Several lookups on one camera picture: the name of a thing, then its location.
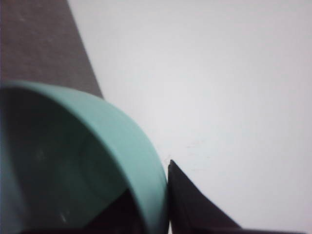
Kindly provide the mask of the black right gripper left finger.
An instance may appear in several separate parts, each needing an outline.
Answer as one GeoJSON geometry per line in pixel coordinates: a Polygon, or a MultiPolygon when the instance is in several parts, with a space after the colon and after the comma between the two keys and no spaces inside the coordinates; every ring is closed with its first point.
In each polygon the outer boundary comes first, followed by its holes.
{"type": "Polygon", "coordinates": [[[125,190],[113,203],[85,226],[87,234],[139,234],[140,217],[130,191],[125,190]]]}

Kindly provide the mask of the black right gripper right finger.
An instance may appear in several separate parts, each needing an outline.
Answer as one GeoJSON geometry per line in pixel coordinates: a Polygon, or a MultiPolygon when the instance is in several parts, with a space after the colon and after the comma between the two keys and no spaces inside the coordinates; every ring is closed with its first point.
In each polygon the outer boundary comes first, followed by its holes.
{"type": "Polygon", "coordinates": [[[173,160],[168,166],[168,186],[172,233],[244,233],[240,225],[203,195],[173,160]]]}

